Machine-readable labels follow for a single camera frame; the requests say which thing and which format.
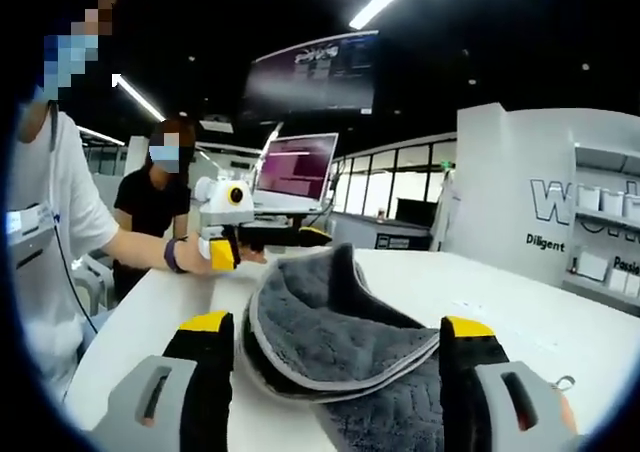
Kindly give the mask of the person's left hand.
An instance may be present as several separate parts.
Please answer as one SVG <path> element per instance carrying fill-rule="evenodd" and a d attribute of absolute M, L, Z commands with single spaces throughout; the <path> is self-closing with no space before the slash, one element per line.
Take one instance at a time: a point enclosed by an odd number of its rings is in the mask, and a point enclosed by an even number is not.
<path fill-rule="evenodd" d="M 212 273 L 211 262 L 199 251 L 199 236 L 192 232 L 185 241 L 176 245 L 176 261 L 179 266 L 192 274 L 209 275 Z"/>

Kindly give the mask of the person's right hand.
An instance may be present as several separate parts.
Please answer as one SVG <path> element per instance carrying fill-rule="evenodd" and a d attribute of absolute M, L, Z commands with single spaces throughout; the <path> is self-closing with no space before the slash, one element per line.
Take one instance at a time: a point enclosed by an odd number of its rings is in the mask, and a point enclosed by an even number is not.
<path fill-rule="evenodd" d="M 567 426 L 568 430 L 573 435 L 577 435 L 578 431 L 577 431 L 575 415 L 570 406 L 570 403 L 562 391 L 558 391 L 557 395 L 560 401 L 562 420 L 564 424 Z"/>

